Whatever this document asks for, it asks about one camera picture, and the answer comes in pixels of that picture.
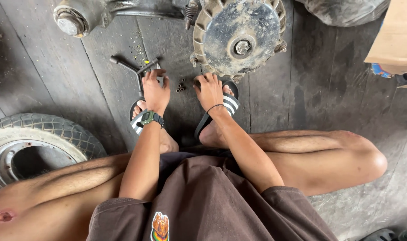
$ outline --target brake drum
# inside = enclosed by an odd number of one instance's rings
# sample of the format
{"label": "brake drum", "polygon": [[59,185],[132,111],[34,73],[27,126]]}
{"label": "brake drum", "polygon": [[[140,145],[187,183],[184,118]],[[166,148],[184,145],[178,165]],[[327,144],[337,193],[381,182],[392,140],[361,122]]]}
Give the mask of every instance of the brake drum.
{"label": "brake drum", "polygon": [[190,61],[239,79],[286,51],[285,15],[281,0],[206,0],[196,19]]}

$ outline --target watch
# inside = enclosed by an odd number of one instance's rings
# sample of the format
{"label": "watch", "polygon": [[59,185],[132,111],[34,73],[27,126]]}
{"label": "watch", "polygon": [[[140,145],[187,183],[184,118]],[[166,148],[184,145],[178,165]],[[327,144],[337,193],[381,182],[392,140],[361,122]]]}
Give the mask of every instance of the watch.
{"label": "watch", "polygon": [[159,114],[154,111],[147,111],[142,115],[141,121],[136,125],[139,127],[144,127],[146,124],[150,124],[152,121],[156,121],[160,124],[161,128],[163,127],[164,120]]}

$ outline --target black string bracelet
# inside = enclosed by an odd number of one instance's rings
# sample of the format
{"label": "black string bracelet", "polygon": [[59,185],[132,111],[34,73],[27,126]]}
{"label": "black string bracelet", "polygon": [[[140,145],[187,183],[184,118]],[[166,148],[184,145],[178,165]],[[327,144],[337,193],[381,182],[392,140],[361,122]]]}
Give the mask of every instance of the black string bracelet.
{"label": "black string bracelet", "polygon": [[209,108],[209,110],[206,112],[206,113],[208,113],[212,108],[214,108],[214,107],[216,107],[216,106],[224,106],[224,104],[218,104],[218,105],[215,105],[215,106],[213,106],[213,107],[211,107],[211,108]]}

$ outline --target foot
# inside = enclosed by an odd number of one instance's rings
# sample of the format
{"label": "foot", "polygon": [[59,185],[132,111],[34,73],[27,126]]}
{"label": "foot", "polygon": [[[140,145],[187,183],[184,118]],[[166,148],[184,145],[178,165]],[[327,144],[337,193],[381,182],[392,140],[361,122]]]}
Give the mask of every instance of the foot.
{"label": "foot", "polygon": [[[235,96],[228,85],[223,86],[223,92]],[[204,146],[229,149],[220,128],[214,120],[201,131],[199,140]]]}
{"label": "foot", "polygon": [[[138,101],[138,105],[135,106],[134,114],[132,120],[142,112],[142,110],[147,109],[147,103],[143,100]],[[160,129],[160,154],[179,151],[178,143],[172,139],[172,137],[166,132],[164,128]]]}

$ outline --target lion graphic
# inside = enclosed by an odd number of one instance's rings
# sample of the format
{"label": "lion graphic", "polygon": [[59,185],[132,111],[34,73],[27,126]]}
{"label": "lion graphic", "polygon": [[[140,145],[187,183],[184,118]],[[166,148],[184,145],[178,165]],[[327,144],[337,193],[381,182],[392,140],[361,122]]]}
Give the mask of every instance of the lion graphic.
{"label": "lion graphic", "polygon": [[156,212],[153,217],[150,239],[152,241],[169,241],[169,218],[161,212]]}

